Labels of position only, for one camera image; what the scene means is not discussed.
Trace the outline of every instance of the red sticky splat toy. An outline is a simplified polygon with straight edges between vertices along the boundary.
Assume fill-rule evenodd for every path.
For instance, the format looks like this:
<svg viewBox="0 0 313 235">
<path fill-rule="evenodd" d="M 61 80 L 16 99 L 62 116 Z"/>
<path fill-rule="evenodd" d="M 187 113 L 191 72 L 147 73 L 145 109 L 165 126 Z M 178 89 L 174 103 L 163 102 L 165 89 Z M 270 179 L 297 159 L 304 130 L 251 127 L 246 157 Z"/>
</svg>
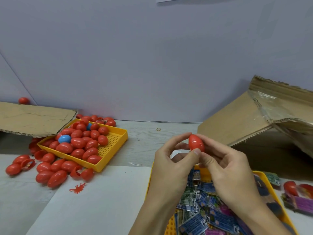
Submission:
<svg viewBox="0 0 313 235">
<path fill-rule="evenodd" d="M 81 192 L 84 189 L 85 185 L 86 185 L 86 183 L 84 183 L 84 184 L 80 183 L 80 185 L 75 186 L 75 189 L 69 189 L 69 191 L 70 192 L 73 191 L 75 194 L 78 194 L 79 192 Z"/>
</svg>

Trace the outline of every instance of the blue plastic egg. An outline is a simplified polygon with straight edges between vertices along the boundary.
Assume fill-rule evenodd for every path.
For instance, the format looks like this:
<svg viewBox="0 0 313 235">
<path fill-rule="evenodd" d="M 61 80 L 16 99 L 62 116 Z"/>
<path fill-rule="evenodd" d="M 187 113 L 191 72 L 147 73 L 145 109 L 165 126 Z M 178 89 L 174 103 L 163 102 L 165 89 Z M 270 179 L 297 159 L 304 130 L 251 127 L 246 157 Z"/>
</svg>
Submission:
<svg viewBox="0 0 313 235">
<path fill-rule="evenodd" d="M 89 123 L 89 124 L 87 125 L 87 130 L 90 130 L 90 126 L 92 126 L 92 123 Z"/>
<path fill-rule="evenodd" d="M 62 143 L 62 142 L 68 142 L 68 143 L 70 143 L 71 142 L 71 136 L 69 136 L 69 135 L 62 135 L 60 138 L 59 138 L 59 140 L 58 140 L 58 142 L 59 143 Z"/>
</svg>

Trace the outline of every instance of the cardboard flap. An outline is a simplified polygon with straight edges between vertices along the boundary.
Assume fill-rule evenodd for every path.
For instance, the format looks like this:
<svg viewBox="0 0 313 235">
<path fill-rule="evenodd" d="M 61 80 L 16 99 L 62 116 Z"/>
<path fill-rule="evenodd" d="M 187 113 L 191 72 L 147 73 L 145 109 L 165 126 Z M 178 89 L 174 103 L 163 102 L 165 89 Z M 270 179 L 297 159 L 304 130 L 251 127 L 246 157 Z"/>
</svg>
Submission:
<svg viewBox="0 0 313 235">
<path fill-rule="evenodd" d="M 232 146 L 271 128 L 248 92 L 198 126 L 198 133 Z"/>
<path fill-rule="evenodd" d="M 313 134 L 313 92 L 254 76 L 248 93 L 272 124 Z"/>
<path fill-rule="evenodd" d="M 0 102 L 0 131 L 41 138 L 57 134 L 76 110 Z"/>
</svg>

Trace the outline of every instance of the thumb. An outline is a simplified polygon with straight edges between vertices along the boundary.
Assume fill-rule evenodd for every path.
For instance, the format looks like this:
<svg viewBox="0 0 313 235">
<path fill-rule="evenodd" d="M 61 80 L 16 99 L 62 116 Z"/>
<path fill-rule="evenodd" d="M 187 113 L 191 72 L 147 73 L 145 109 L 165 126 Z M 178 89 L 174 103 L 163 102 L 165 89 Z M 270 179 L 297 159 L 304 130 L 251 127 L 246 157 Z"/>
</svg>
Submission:
<svg viewBox="0 0 313 235">
<path fill-rule="evenodd" d="M 215 158 L 213 158 L 209 154 L 201 153 L 200 161 L 209 170 L 212 176 L 217 175 L 222 169 L 218 162 L 215 160 Z"/>
<path fill-rule="evenodd" d="M 200 154 L 201 154 L 200 149 L 194 149 L 190 151 L 178 163 L 182 166 L 184 170 L 188 170 L 189 173 L 189 171 L 194 167 L 194 165 L 199 163 Z"/>
</svg>

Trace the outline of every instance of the left hand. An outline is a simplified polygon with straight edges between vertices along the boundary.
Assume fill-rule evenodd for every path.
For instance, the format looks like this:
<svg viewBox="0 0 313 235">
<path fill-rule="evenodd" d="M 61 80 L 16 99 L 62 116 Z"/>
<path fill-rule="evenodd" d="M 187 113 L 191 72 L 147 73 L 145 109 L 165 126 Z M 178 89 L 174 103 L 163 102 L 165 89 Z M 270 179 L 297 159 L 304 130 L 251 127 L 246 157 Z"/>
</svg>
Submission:
<svg viewBox="0 0 313 235">
<path fill-rule="evenodd" d="M 188 139 L 190 135 L 191 133 L 184 133 L 172 137 L 155 153 L 146 201 L 158 203 L 168 213 L 166 214 L 168 219 L 174 214 L 186 188 L 190 170 L 199 163 L 199 149 L 194 149 L 188 154 L 177 154 L 170 159 L 174 150 L 189 150 L 188 144 L 182 141 Z"/>
</svg>

